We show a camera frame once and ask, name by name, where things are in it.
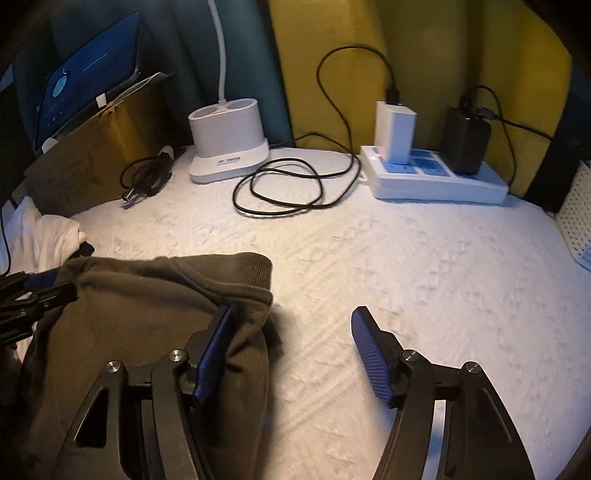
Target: perforated basket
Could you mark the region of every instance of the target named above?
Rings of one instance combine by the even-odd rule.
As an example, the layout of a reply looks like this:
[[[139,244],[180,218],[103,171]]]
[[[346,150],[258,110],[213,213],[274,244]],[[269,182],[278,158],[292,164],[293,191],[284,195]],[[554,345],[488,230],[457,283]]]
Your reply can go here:
[[[591,271],[591,168],[585,163],[556,218],[575,261]]]

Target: power strip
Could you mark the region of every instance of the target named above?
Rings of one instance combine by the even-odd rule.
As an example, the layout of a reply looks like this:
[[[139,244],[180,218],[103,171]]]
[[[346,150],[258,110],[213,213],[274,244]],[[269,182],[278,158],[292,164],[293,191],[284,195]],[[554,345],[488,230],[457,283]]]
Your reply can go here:
[[[478,174],[452,172],[430,150],[411,150],[410,163],[385,163],[376,147],[361,147],[366,183],[374,197],[398,200],[438,200],[500,205],[509,187],[486,163]]]

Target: black cable bundle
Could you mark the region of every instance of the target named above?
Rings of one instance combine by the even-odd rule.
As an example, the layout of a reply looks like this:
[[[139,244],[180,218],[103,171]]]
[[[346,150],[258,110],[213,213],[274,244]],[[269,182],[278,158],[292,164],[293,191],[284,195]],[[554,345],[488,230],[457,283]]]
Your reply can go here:
[[[380,57],[380,59],[382,59],[382,61],[386,64],[386,66],[388,68],[388,72],[389,72],[390,79],[391,79],[391,87],[386,92],[387,102],[390,104],[398,103],[398,90],[396,90],[396,84],[394,82],[394,72],[392,71],[392,67],[388,63],[388,60],[386,59],[384,54],[382,54],[379,50],[376,50],[375,48],[369,47],[366,45],[347,45],[347,46],[338,47],[338,48],[331,50],[322,58],[322,60],[320,60],[320,63],[316,67],[316,83],[318,84],[318,87],[320,88],[320,91],[322,91],[322,94],[324,95],[324,97],[329,101],[332,108],[335,109],[335,111],[339,114],[339,117],[343,121],[343,124],[345,125],[345,129],[347,130],[347,140],[348,140],[349,146],[345,147],[340,142],[338,142],[335,139],[330,138],[329,136],[324,135],[322,133],[309,132],[309,133],[306,133],[306,134],[304,134],[298,138],[295,138],[289,142],[273,144],[273,145],[270,145],[270,147],[277,148],[277,147],[285,147],[288,145],[295,146],[295,142],[297,142],[298,140],[303,140],[304,138],[308,138],[308,137],[324,138],[325,140],[328,140],[329,142],[332,142],[334,145],[337,145],[338,147],[343,149],[349,155],[349,159],[350,159],[349,165],[344,170],[320,175],[312,165],[310,165],[308,162],[306,162],[305,160],[302,160],[300,158],[278,158],[276,160],[269,160],[269,161],[263,163],[255,172],[242,178],[238,182],[236,187],[234,188],[234,191],[232,192],[232,203],[233,203],[234,208],[236,210],[243,212],[243,213],[248,213],[250,215],[269,216],[269,217],[293,215],[295,213],[307,212],[309,210],[325,210],[325,209],[331,208],[331,207],[337,205],[338,203],[340,203],[340,201],[350,192],[351,188],[355,184],[355,181],[357,181],[357,179],[359,178],[359,173],[361,172],[361,161],[359,160],[359,157],[353,152],[353,138],[352,138],[351,127],[349,125],[349,122],[345,118],[343,112],[341,112],[341,110],[336,106],[336,104],[332,101],[332,99],[330,98],[330,96],[328,95],[326,90],[324,89],[324,86],[322,85],[322,81],[320,80],[320,70],[321,70],[324,62],[331,55],[337,53],[338,51],[353,50],[353,49],[369,51],[371,53],[376,54],[377,56]],[[275,165],[277,163],[283,163],[283,162],[299,163],[299,164],[303,165],[306,169],[308,169],[308,171],[310,173],[296,173],[296,172],[293,172],[290,170],[282,170],[281,168],[271,167],[271,165]],[[342,177],[343,175],[348,174],[348,172],[351,171],[351,169],[353,168],[354,165],[357,165],[355,176],[353,177],[351,182],[349,182],[349,184],[344,189],[344,191],[336,198],[336,200],[333,200],[332,202],[329,202],[329,203],[322,203],[322,201],[324,200],[324,185],[322,183],[322,180]],[[295,177],[295,178],[300,178],[300,179],[315,180],[318,184],[318,191],[319,191],[318,195],[316,196],[316,198],[314,198],[313,200],[311,200],[310,202],[307,202],[307,203],[282,202],[281,200],[265,197],[264,195],[258,193],[255,190],[256,179],[260,175],[265,174],[265,173],[276,173],[279,175],[284,175],[286,177]],[[242,186],[246,182],[249,182],[249,189],[250,189],[251,195],[258,198],[259,200],[263,200],[271,205],[281,207],[286,210],[275,210],[275,211],[252,210],[252,209],[248,209],[246,207],[239,205],[238,201],[237,201],[238,193],[239,193],[240,189],[242,188]]]
[[[140,158],[127,165],[119,177],[119,183],[126,190],[121,198],[130,202],[137,195],[153,197],[162,190],[173,175],[174,153],[170,152],[172,148],[164,147],[156,157]],[[143,165],[131,174],[130,182],[126,183],[125,174],[138,164]]]

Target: blue gripper pad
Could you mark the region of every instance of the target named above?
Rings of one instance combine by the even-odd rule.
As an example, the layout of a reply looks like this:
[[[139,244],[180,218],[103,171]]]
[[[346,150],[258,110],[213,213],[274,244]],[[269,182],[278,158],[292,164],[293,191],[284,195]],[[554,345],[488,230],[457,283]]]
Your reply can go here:
[[[383,335],[366,307],[357,307],[351,315],[351,333],[361,356],[374,394],[387,406],[394,400],[390,382],[390,366],[387,353],[378,346],[378,335]]]
[[[197,371],[197,384],[193,397],[197,405],[202,405],[216,391],[226,363],[226,351],[235,334],[231,309],[227,309],[217,325],[205,353],[201,357]]]

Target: mustard fabric wall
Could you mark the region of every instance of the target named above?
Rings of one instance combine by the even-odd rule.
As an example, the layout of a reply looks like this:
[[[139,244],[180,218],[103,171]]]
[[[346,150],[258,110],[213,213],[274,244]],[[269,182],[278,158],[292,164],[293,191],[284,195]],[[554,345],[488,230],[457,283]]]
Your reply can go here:
[[[401,101],[418,114],[418,148],[438,149],[447,107],[475,83],[497,92],[507,119],[554,134],[568,93],[570,56],[521,0],[269,0],[269,7],[295,135],[316,130],[345,141],[315,73],[330,49],[354,43],[387,52]],[[355,148],[371,144],[385,69],[362,51],[339,52],[325,66],[322,78],[350,119]],[[488,93],[478,99],[496,110]],[[509,133],[518,163],[511,192],[523,195],[548,141],[513,127]],[[322,142],[300,146],[333,148]],[[509,180],[511,157],[498,124],[486,160]]]

